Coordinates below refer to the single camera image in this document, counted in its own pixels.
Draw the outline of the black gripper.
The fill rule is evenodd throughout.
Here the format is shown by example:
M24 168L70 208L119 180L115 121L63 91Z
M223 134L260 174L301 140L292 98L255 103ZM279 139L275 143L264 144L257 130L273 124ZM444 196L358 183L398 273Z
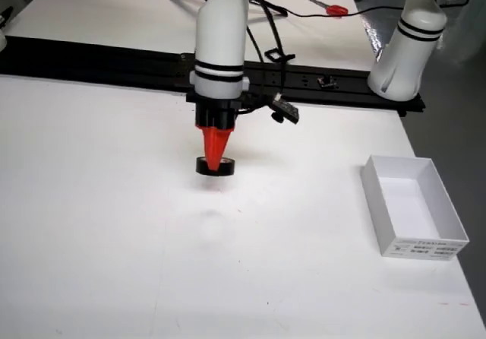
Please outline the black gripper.
M195 104L195 125L203 134L204 156L208 168L217 171L234 131L237 113L242 107L241 97L214 99L198 93L187 93L186 101Z

